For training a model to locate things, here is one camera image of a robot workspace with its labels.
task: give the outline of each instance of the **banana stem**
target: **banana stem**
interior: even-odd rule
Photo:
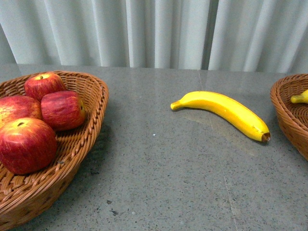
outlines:
[[[182,104],[180,103],[180,101],[175,101],[170,105],[170,107],[172,110],[177,110],[182,107]]]

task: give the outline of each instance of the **brown wicker basket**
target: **brown wicker basket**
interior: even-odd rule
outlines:
[[[54,72],[69,90],[81,96],[86,121],[76,129],[57,133],[57,157],[43,170],[18,176],[0,165],[0,231],[26,223],[47,210],[72,181],[100,133],[109,97],[106,83],[87,73]],[[1,83],[0,98],[24,94],[25,81],[37,74]]]
[[[270,90],[279,127],[292,145],[308,160],[308,104],[291,103],[292,95],[308,89],[308,74],[279,79]]]

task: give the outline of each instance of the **basket rim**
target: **basket rim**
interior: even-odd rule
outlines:
[[[49,71],[37,72],[37,73],[32,73],[32,74],[21,76],[21,77],[16,77],[16,78],[13,78],[13,79],[10,79],[10,80],[7,80],[7,81],[4,81],[4,82],[0,83],[0,86],[5,86],[7,84],[9,85],[10,83],[12,83],[14,81],[19,81],[21,79],[24,80],[24,79],[30,78],[31,76],[42,74],[42,73],[46,73],[46,72],[49,72]],[[105,108],[106,108],[107,103],[108,103],[108,98],[109,98],[108,97],[109,90],[108,90],[107,84],[103,80],[97,78],[94,75],[91,75],[91,74],[85,73],[85,72],[71,72],[71,71],[62,71],[62,70],[56,70],[56,71],[51,71],[51,72],[54,72],[54,73],[56,73],[56,74],[58,74],[60,76],[61,76],[61,74],[62,75],[67,75],[67,76],[69,76],[69,75],[76,75],[76,76],[83,75],[83,76],[92,78],[101,87],[101,90],[102,90],[101,101],[104,98]],[[103,123],[103,116],[104,116],[104,111],[105,111],[105,108],[103,108],[104,105],[103,105],[103,103],[101,101],[99,102],[99,108],[96,108],[96,112],[94,112],[96,117],[97,117],[97,115],[102,117],[101,124],[99,125],[99,129],[98,129],[98,134],[100,132],[101,125]],[[92,124],[92,127],[93,127],[94,125],[93,125],[92,117],[90,118],[89,124],[87,125],[87,129],[85,130],[85,133],[89,133],[89,127],[90,127],[91,124]],[[77,141],[76,146],[71,150],[70,154],[72,152],[78,153],[82,149],[82,147],[85,146],[86,140],[84,138],[85,137],[82,136],[80,138],[80,140]],[[10,211],[9,206],[11,206],[12,204],[21,203],[21,202],[23,202],[25,200],[29,200],[30,198],[33,198],[33,197],[37,196],[39,193],[43,193],[44,191],[50,189],[53,184],[55,184],[56,182],[59,182],[62,179],[64,179],[74,168],[76,168],[76,167],[79,168],[80,163],[83,161],[85,156],[91,150],[91,148],[93,147],[94,143],[95,143],[95,141],[93,142],[93,144],[91,146],[89,146],[89,148],[83,154],[83,157],[80,157],[80,155],[75,154],[72,157],[72,159],[69,161],[69,163],[67,163],[64,166],[60,166],[60,169],[58,169],[57,174],[48,175],[47,174],[48,171],[47,171],[45,174],[41,175],[38,178],[38,183],[36,185],[33,186],[33,184],[31,184],[31,187],[30,187],[29,190],[26,190],[25,192],[19,194],[18,197],[14,197],[14,195],[11,195],[11,197],[8,200],[5,200],[3,202],[3,200],[4,200],[3,199],[2,201],[0,201],[1,213],[6,214],[7,212],[9,212]]]

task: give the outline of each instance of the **banana tip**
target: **banana tip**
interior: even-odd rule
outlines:
[[[270,141],[270,133],[267,132],[267,133],[264,133],[261,137],[261,141],[262,142],[269,142]]]

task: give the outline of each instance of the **white curtain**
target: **white curtain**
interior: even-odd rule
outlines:
[[[1,0],[0,64],[308,72],[307,0]]]

